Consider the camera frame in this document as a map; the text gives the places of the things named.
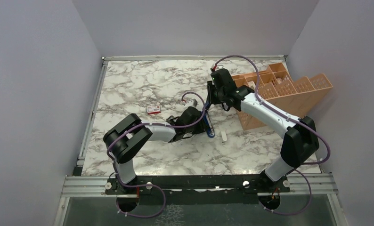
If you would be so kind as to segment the blue stapler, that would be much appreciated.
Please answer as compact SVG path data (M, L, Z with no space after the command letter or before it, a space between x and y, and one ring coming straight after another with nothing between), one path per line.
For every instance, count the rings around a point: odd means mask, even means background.
M207 130L206 130L206 134L209 138L214 138L215 137L215 131L214 131L214 128L213 128L213 125L211 123L211 120L210 120L210 116L208 114L208 111L209 111L209 108L210 108L210 104L208 101L206 101L205 103L205 116L204 116L204 122L206 123L207 125Z

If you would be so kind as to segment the white tube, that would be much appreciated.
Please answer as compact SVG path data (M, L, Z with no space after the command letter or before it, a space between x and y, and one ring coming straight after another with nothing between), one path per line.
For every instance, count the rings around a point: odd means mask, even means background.
M221 131L221 139L222 139L222 143L226 143L227 140L228 140L228 137L227 137L227 134L225 131Z

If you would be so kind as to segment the red white staple box sleeve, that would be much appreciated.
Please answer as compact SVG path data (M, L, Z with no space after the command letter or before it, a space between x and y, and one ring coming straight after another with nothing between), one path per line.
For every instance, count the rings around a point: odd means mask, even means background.
M148 106L146 112L147 114L158 114L161 112L161 108L159 105Z

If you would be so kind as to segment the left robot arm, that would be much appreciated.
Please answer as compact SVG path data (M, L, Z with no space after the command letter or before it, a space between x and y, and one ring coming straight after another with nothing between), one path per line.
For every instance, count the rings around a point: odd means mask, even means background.
M126 194L135 189L133 158L146 142L172 143L208 131L206 116L193 106L180 116L170 116L166 122L144 122L135 113L126 116L103 137L107 155L114 162L118 188Z

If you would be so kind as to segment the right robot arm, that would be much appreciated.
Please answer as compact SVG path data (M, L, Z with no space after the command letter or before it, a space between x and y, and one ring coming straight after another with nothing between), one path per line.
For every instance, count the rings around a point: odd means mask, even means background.
M211 73L212 87L208 94L212 104L226 104L240 112L250 114L272 128L283 140L280 155L261 173L260 188L266 192L277 187L287 173L300 167L319 149L316 127L310 117L291 115L259 96L252 88L238 87L227 69Z

